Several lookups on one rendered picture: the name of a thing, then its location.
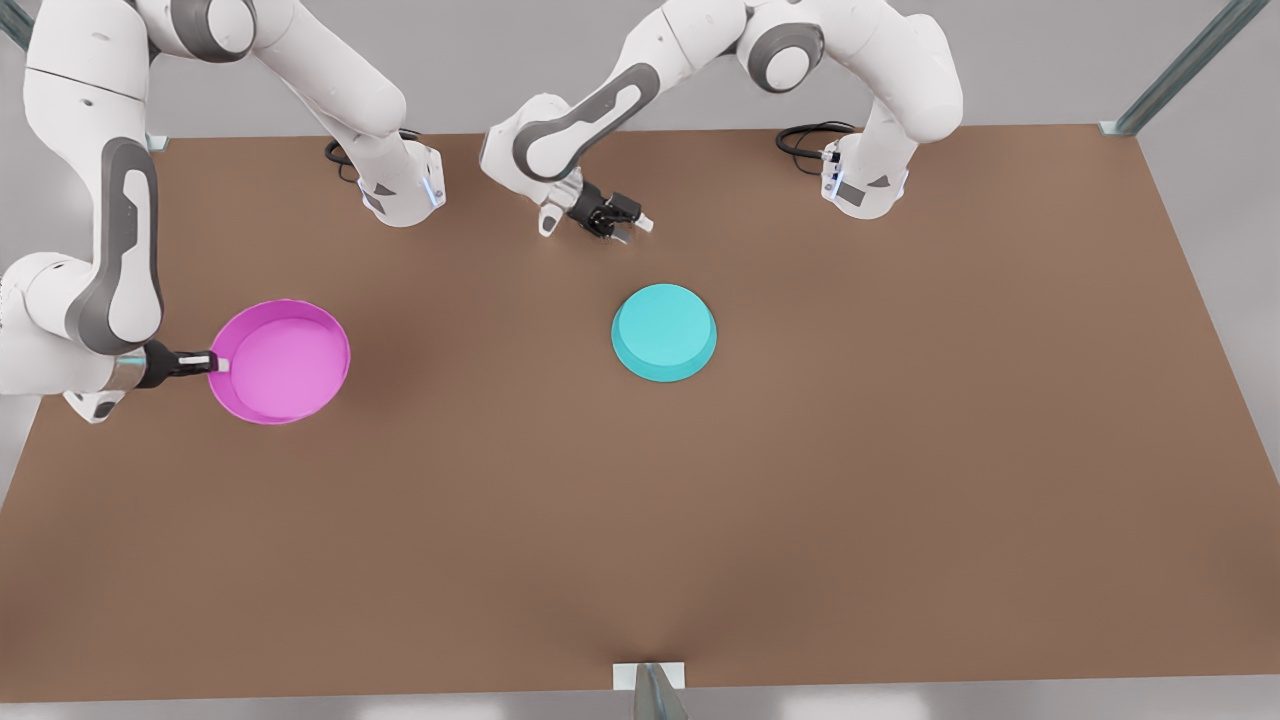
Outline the pink plate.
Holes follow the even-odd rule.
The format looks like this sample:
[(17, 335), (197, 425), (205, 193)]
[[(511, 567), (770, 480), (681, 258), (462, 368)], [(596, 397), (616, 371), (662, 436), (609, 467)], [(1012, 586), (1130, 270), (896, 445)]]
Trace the pink plate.
[(278, 299), (234, 315), (212, 341), (221, 366), (207, 377), (212, 397), (233, 416), (283, 425), (323, 410), (346, 383), (351, 348), (326, 310)]

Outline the blue plate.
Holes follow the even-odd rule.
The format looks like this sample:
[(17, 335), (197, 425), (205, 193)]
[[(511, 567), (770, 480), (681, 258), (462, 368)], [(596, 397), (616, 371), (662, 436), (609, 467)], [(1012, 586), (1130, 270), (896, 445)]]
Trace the blue plate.
[(701, 300), (680, 284), (649, 284), (625, 300), (611, 325), (617, 359), (632, 374), (672, 383), (699, 373), (712, 359), (716, 319)]

